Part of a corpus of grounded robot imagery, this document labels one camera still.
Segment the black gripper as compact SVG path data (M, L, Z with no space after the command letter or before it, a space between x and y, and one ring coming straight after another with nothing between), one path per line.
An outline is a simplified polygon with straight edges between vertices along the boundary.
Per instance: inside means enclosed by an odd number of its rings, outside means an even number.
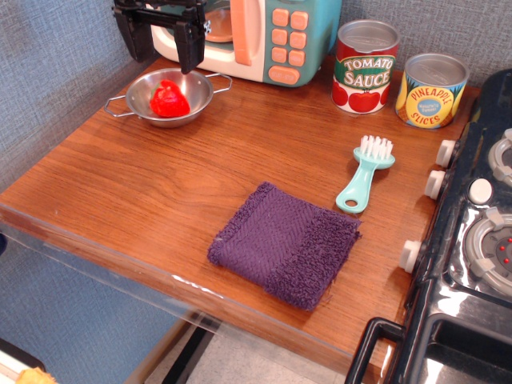
M150 25L175 25L178 61L181 72L188 74L204 60L205 6L206 1L114 1L113 12L136 62L144 62L154 54Z

